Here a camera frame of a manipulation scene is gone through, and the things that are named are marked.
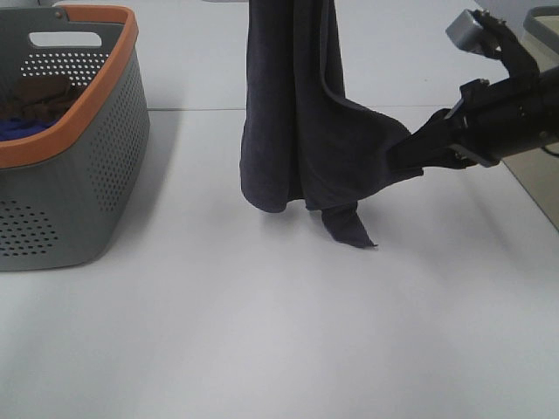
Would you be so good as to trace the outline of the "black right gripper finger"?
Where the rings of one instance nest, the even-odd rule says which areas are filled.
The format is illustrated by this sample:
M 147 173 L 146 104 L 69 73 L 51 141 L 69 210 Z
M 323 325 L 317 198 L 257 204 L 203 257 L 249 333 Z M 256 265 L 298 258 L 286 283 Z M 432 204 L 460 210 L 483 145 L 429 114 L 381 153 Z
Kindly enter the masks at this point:
M 423 168 L 464 169 L 476 164 L 452 148 L 479 130 L 475 119 L 466 114 L 447 117 L 449 108 L 435 112 L 414 134 L 387 151 L 388 168 L 407 171 Z
M 475 41 L 474 53 L 499 60 L 506 68 L 510 79 L 532 82 L 539 78 L 540 70 L 535 59 L 522 46 L 504 20 L 492 17 L 484 10 L 476 10 L 473 17 L 482 29 L 480 37 Z

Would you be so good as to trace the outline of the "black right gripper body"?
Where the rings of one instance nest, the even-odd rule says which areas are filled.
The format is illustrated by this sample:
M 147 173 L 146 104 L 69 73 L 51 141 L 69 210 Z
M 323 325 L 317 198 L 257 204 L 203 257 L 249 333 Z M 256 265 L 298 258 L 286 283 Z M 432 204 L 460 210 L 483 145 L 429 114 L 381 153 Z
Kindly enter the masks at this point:
M 483 167 L 558 142 L 558 69 L 538 79 L 476 79 L 460 88 L 453 113 L 475 119 L 479 130 L 453 148 Z

